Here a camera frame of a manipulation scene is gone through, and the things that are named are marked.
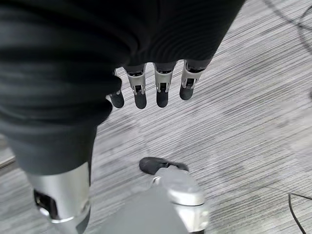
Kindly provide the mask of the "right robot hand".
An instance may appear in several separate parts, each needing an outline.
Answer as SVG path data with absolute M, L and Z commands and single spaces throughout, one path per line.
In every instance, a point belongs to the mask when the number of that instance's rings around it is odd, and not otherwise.
M 242 0 L 3 0 L 0 3 L 0 132 L 33 187 L 40 212 L 63 234 L 90 218 L 98 126 L 124 99 L 128 76 L 146 106 L 145 67 L 156 102 L 168 103 L 176 62 L 189 100 Z

